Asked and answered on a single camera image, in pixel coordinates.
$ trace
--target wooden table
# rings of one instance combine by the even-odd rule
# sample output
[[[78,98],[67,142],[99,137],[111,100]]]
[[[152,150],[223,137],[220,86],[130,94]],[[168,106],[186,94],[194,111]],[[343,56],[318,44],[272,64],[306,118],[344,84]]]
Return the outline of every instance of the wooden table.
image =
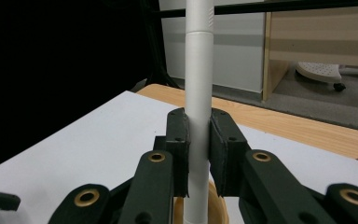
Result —
[[[183,90],[152,84],[137,93],[172,105],[185,106]],[[358,159],[357,130],[214,97],[212,105],[228,112],[241,125]]]

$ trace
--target gray wall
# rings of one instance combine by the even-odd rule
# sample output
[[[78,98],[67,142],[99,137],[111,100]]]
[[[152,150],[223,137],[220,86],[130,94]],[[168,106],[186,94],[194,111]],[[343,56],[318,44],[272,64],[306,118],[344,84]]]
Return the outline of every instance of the gray wall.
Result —
[[[214,0],[216,6],[254,2]],[[160,0],[160,10],[186,8],[186,0]],[[162,19],[168,74],[185,78],[186,18]],[[215,15],[213,84],[261,93],[264,13]]]

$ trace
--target white cylinder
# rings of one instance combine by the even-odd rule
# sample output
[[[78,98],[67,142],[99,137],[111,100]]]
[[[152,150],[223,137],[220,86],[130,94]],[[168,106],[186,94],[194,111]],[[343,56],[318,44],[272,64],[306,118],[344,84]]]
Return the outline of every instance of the white cylinder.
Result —
[[[190,147],[185,224],[208,223],[209,118],[212,112],[213,1],[187,0],[185,112]]]

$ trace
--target white table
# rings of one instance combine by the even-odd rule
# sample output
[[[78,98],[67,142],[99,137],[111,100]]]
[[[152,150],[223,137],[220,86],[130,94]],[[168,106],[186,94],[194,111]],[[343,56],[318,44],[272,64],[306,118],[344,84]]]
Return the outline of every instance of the white table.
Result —
[[[141,156],[165,135],[177,108],[129,91],[0,164],[0,191],[21,198],[0,211],[0,224],[43,224],[64,197],[84,184],[113,189],[131,178]],[[324,194],[332,183],[358,186],[358,161],[240,126],[253,149],[277,155],[305,186]],[[226,198],[230,223],[243,223],[238,198]]]

